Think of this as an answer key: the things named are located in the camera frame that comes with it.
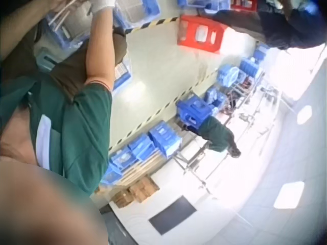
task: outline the white stripe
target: white stripe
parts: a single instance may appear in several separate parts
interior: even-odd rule
[[[51,120],[42,115],[36,135],[36,159],[40,167],[50,170]]]

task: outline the red plastic crate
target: red plastic crate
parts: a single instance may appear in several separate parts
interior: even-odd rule
[[[196,40],[197,31],[202,26],[207,28],[207,37],[205,41],[198,41]],[[211,19],[182,15],[179,23],[178,45],[218,53],[227,28],[228,26]]]
[[[258,0],[231,0],[230,8],[236,11],[256,12]]]

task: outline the green shirt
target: green shirt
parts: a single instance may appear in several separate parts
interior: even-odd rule
[[[100,84],[89,84],[71,102],[44,73],[7,81],[0,88],[1,133],[17,106],[24,103],[30,109],[35,150],[41,116],[47,116],[52,122],[50,170],[92,194],[108,168],[111,93]]]
[[[229,142],[234,139],[232,131],[213,116],[202,123],[198,133],[205,140],[211,141],[209,149],[216,152],[226,150],[230,146]]]

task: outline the white glove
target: white glove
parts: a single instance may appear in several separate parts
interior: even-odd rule
[[[89,0],[89,2],[92,4],[91,12],[94,15],[104,8],[113,8],[116,0]]]

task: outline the worker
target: worker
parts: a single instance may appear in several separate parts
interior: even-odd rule
[[[199,129],[186,125],[182,127],[184,130],[191,131],[203,139],[208,140],[206,147],[209,150],[216,152],[227,150],[233,158],[239,158],[241,156],[241,152],[236,146],[233,132],[213,116],[209,116],[201,124]]]
[[[108,245],[104,220],[88,195],[51,171],[3,157],[0,197],[3,245]]]
[[[89,41],[50,73],[37,70],[34,26],[66,0],[31,0],[1,22],[1,156],[49,169],[87,194],[108,168],[114,68],[127,48],[113,34],[115,0],[90,2]]]
[[[282,11],[271,10],[265,1],[258,0],[255,13],[221,10],[210,18],[280,50],[311,48],[326,42],[326,0],[305,0],[298,9],[293,9],[291,0],[278,0]]]

